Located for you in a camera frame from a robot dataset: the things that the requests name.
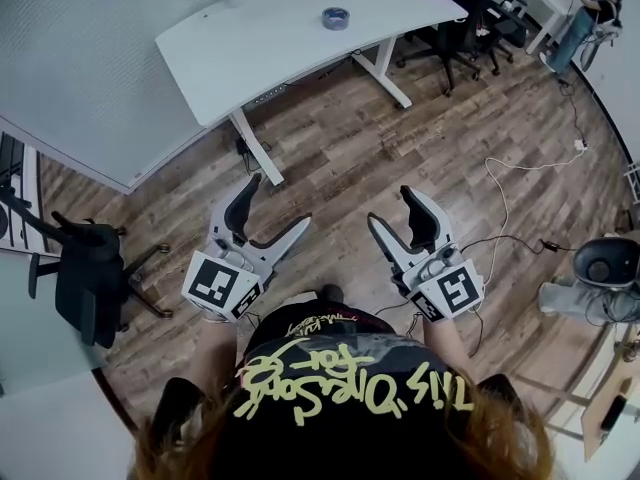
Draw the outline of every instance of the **blue jeans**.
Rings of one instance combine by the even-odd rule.
[[[587,10],[584,7],[581,7],[575,18],[573,18],[569,30],[560,41],[560,46],[547,59],[547,63],[556,73],[562,74],[567,69],[582,41],[591,34],[593,25],[593,18],[587,14]]]

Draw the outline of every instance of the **black cable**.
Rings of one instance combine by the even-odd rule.
[[[362,51],[357,48],[351,52],[349,52],[347,54],[347,56],[342,59],[338,64],[336,64],[335,66],[333,66],[331,69],[329,69],[328,71],[325,71],[324,73],[322,73],[320,76],[318,76],[318,78],[316,78],[315,80],[311,81],[311,82],[307,82],[304,84],[297,84],[297,83],[284,83],[282,85],[286,86],[286,87],[308,87],[310,85],[313,85],[315,82],[318,82],[320,80],[322,80],[323,78],[327,78],[329,75],[331,75],[336,69],[338,69],[340,66],[342,66],[343,64],[345,64],[346,62],[351,60],[351,56],[352,55],[362,55]]]
[[[623,293],[629,296],[630,298],[632,298],[633,300],[640,300],[640,299],[636,299],[628,292],[623,292]],[[638,309],[640,309],[637,304],[635,304],[629,311],[627,311],[626,315],[623,316],[622,318],[619,318],[619,319],[613,318],[609,314],[609,309],[607,308],[607,302],[606,302],[607,295],[611,295],[612,298],[614,296],[613,292],[603,291],[600,295],[598,295],[595,299],[593,299],[592,302],[595,302],[596,300],[598,300],[599,297],[602,297],[602,309],[604,310],[605,315],[607,315],[608,320],[605,319],[605,322],[600,325],[594,323],[592,320],[589,320],[589,306],[587,306],[587,309],[584,312],[584,318],[589,325],[592,325],[593,327],[604,327],[605,325],[608,325],[608,324],[626,324],[626,323],[635,322],[638,320],[637,316],[630,316],[632,314],[635,314],[638,311]]]
[[[569,252],[573,252],[573,251],[577,251],[578,250],[578,249],[573,249],[571,247],[562,247],[561,245],[558,245],[558,244],[556,244],[554,242],[549,242],[548,240],[542,240],[540,238],[539,241],[542,244],[542,248],[539,251],[536,251],[527,242],[525,242],[521,238],[518,238],[517,236],[513,236],[513,235],[496,235],[496,236],[492,236],[491,238],[483,238],[482,240],[476,240],[475,242],[471,242],[470,244],[467,244],[462,249],[460,249],[460,252],[463,253],[466,249],[468,249],[472,245],[480,244],[480,243],[483,243],[483,242],[491,242],[493,240],[497,240],[498,238],[510,238],[511,240],[515,240],[516,242],[519,242],[522,245],[524,245],[527,249],[529,249],[529,251],[531,251],[536,256],[539,255],[539,254],[542,254],[545,249],[548,249],[548,250],[553,251],[553,252],[557,252],[558,250],[569,251]]]
[[[378,311],[376,311],[374,313],[374,315],[378,316],[380,313],[382,313],[383,311],[386,311],[387,309],[401,308],[402,306],[406,306],[407,304],[409,304],[409,302],[411,302],[411,301],[407,300],[407,301],[403,302],[402,304],[397,304],[395,306],[387,306],[386,308],[382,308],[382,309],[379,309]]]
[[[413,321],[411,322],[411,325],[409,326],[409,330],[407,331],[407,333],[405,334],[405,336],[413,339],[413,336],[411,336],[411,333],[413,332],[413,330],[416,328],[416,324],[418,323],[418,319],[422,316],[422,313],[414,313],[413,314]]]
[[[542,254],[542,252],[544,251],[545,247],[544,245],[542,246],[542,249],[540,249],[539,251],[536,251],[533,247],[531,247],[527,242],[525,242],[524,240],[522,240],[521,238],[518,238],[517,236],[513,236],[513,235],[496,235],[496,236],[492,236],[491,238],[483,238],[482,240],[476,240],[475,242],[471,242],[470,244],[465,245],[462,249],[460,249],[460,253],[463,253],[464,251],[466,251],[469,247],[471,247],[472,245],[476,245],[476,244],[480,244],[482,242],[492,242],[493,240],[497,240],[498,238],[511,238],[512,240],[515,240],[517,242],[520,242],[522,245],[524,245],[527,249],[529,249],[533,254]]]
[[[256,324],[253,323],[253,320],[251,320],[251,317],[249,317],[248,313],[245,313],[245,315],[247,316],[247,320],[249,320],[251,327],[253,327],[253,330],[255,331],[257,329]]]
[[[267,153],[271,152],[271,150],[273,149],[271,147],[271,145],[266,140],[263,140],[260,144],[262,145],[263,149]],[[250,163],[250,159],[251,158],[253,158],[253,155],[249,152],[248,149],[244,153],[242,153],[242,160],[244,161],[244,168],[247,171],[247,174],[249,176],[251,176],[251,173],[254,173],[254,172],[259,171],[261,169],[260,165],[258,165],[258,167],[251,168],[251,163]]]
[[[247,315],[255,316],[258,319],[258,325],[262,323],[262,319],[260,318],[260,315],[257,315],[256,313],[252,313],[251,311],[247,311]]]
[[[480,350],[480,345],[482,345],[482,333],[484,332],[484,320],[480,316],[480,313],[478,313],[477,311],[472,311],[472,313],[480,319],[480,336],[478,336],[478,344],[476,345],[476,349],[471,354],[469,354],[469,359],[475,356],[478,353],[478,350]]]
[[[584,144],[584,146],[587,147],[587,139],[584,136],[584,132],[582,131],[582,128],[580,128],[580,126],[578,126],[578,108],[576,107],[576,104],[573,101],[573,97],[576,94],[576,89],[575,89],[574,85],[576,84],[577,81],[578,81],[578,77],[577,76],[576,76],[576,79],[572,83],[569,83],[569,82],[567,82],[566,80],[563,80],[563,79],[559,79],[558,80],[558,89],[560,91],[560,94],[562,94],[565,98],[567,98],[569,100],[569,103],[571,103],[571,106],[573,107],[573,127],[580,134],[580,139],[582,139],[582,144]]]

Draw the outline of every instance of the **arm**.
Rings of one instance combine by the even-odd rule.
[[[423,318],[422,327],[424,330],[424,344],[438,354],[451,368],[463,371],[475,381],[473,365],[464,349],[464,344],[453,320],[445,320],[444,322],[433,324]]]
[[[221,389],[231,379],[237,349],[235,324],[203,318],[196,350],[184,378],[205,395],[211,395],[214,389]]]
[[[589,9],[594,9],[596,11],[602,10],[597,0],[580,0],[580,1],[583,3],[585,7],[588,7]]]

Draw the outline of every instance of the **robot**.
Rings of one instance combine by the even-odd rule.
[[[206,246],[194,253],[182,287],[182,295],[193,304],[231,322],[267,290],[277,264],[311,223],[311,215],[305,215],[266,244],[249,240],[244,226],[260,179],[256,174],[238,183],[214,206]],[[453,242],[444,211],[413,188],[403,186],[400,193],[410,209],[410,247],[383,219],[368,216],[376,243],[393,263],[391,280],[430,321],[454,318],[482,301],[482,277]]]

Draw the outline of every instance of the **shoe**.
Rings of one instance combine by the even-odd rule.
[[[344,302],[344,293],[339,286],[335,284],[325,284],[318,294],[318,298],[324,299],[329,302],[337,302],[342,304]]]
[[[538,57],[540,57],[540,60],[542,61],[542,63],[547,66],[547,68],[549,68],[549,71],[551,71],[552,73],[555,73],[556,70],[553,69],[551,66],[549,66],[549,62],[547,61],[547,54],[546,53],[542,53],[540,52],[538,54]]]

